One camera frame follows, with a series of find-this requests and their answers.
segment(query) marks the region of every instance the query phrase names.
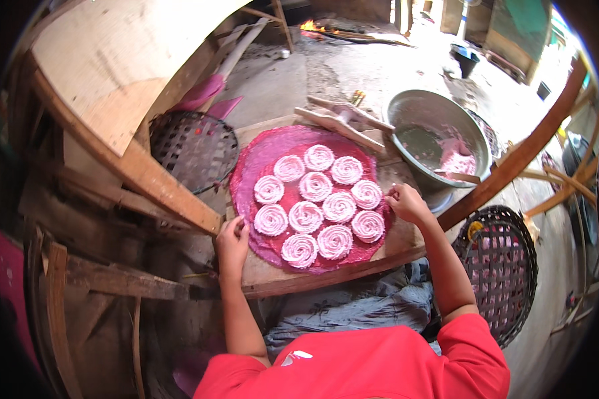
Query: dirt floor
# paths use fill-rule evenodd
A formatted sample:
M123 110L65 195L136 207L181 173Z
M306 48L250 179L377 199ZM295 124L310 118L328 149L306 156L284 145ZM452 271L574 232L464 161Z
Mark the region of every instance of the dirt floor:
M377 28L385 33L395 32L392 26ZM423 25L421 20L415 20L410 37L417 49L385 44L358 45L329 38L318 42L300 35L296 27L291 27L291 31L296 49L288 59L278 57L283 45L255 43L230 75L218 100L244 96L226 118L233 127L292 114L294 107L306 106L308 94L342 101L349 99L356 89L367 93L361 107L381 116L382 106L392 94L420 88L438 92L475 111L493 127L503 146L508 140L519 142L527 137L558 96L558 91L553 90L543 102L536 95L536 88L519 85L485 60L476 66L470 78L461 79L457 62L448 54L449 44L455 37L441 34L428 23ZM547 151L561 167L561 148L556 140ZM541 169L538 160L530 166ZM467 192L457 190L453 202ZM546 182L518 178L489 204L504 204L524 211L553 193ZM222 201L213 203L210 196L204 194L202 199L222 212ZM581 280L567 210L563 206L556 207L536 216L534 222L541 229L536 244L539 274L535 300L522 331L504 350L511 369L511 398L537 395L535 384L540 382L532 375L537 372L533 367L545 363L546 356L551 355L550 350L544 350L551 345L550 331L564 316L567 293L578 291ZM461 224L448 231L449 240L455 239ZM209 260L210 245L207 238L199 237L176 246L156 244L147 249L148 269L159 275L159 270L163 270L160 265L167 260L176 265L174 269L178 273L191 273L196 264ZM162 345L162 361L172 367L178 367L176 354L179 352L204 357L209 347L222 347L221 312L217 301L153 303L149 307L160 314L154 338ZM156 385L151 379L147 384L152 392L165 389L163 384Z

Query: fire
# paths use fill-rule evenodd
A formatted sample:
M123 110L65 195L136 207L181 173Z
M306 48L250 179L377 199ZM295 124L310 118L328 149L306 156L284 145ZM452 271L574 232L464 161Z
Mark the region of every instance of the fire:
M326 28L324 28L324 27L318 28L317 26L315 26L315 22L313 20L311 20L311 19L307 20L306 22L304 22L299 27L303 31L320 31L320 32L326 32Z

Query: person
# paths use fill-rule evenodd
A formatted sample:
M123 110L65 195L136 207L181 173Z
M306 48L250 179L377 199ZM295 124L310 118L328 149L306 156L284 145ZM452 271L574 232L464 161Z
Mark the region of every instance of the person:
M238 217L216 241L228 354L210 360L193 399L506 398L510 371L437 219L408 185L394 186L385 200L422 232L441 313L441 356L397 326L304 334L271 364L242 293L249 226Z

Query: metal bowl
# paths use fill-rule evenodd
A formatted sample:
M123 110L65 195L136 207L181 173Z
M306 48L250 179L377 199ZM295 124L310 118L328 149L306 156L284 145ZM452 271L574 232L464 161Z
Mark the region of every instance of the metal bowl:
M412 166L413 177L431 211L441 211L455 188L475 186L432 171L439 167L441 157L436 140L449 138L450 132L458 133L475 156L475 175L484 180L490 174L493 158L488 140L473 118L454 101L427 90L406 90L384 104L383 118L395 127L393 142Z

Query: gray cloth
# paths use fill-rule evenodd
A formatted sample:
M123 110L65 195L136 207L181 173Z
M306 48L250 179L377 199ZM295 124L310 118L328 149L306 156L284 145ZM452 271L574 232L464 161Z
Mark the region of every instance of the gray cloth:
M278 309L280 322L264 341L277 356L305 333L408 326L418 333L431 315L428 259L403 265L374 282L350 282L288 296Z

